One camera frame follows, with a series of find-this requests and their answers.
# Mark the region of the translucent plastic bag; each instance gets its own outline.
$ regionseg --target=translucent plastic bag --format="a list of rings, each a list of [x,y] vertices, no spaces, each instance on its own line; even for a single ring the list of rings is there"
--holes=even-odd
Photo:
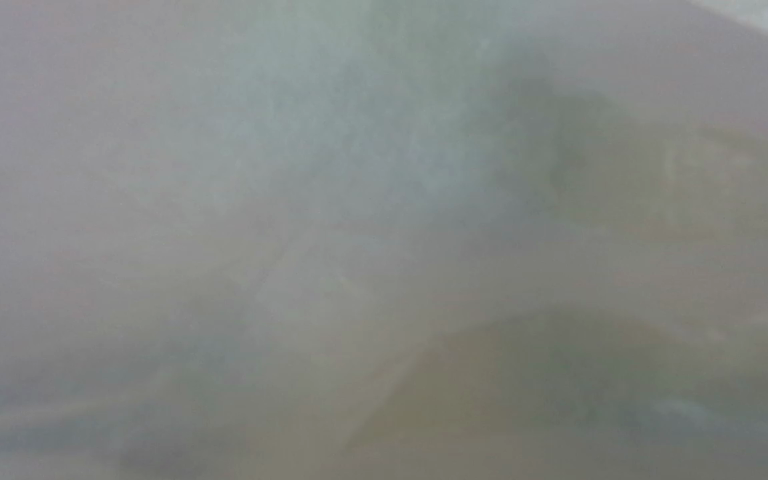
[[[73,472],[768,478],[768,34],[0,0],[0,479]]]

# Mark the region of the white surface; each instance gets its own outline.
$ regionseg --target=white surface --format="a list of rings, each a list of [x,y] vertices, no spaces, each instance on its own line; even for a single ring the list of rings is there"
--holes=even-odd
[[[666,128],[675,190],[611,142]],[[559,184],[563,129],[608,147]],[[427,342],[551,303],[768,322],[767,36],[668,0],[0,0],[1,454],[303,477]]]

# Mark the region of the plastic bag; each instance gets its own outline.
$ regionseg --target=plastic bag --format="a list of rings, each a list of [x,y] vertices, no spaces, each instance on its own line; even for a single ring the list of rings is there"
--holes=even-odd
[[[768,478],[768,36],[679,0],[0,1],[0,478],[486,451]]]

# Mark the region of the plastic sheet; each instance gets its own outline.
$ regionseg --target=plastic sheet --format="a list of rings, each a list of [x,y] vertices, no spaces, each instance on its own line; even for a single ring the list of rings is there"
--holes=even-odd
[[[768,478],[768,33],[0,0],[0,479],[583,472]]]

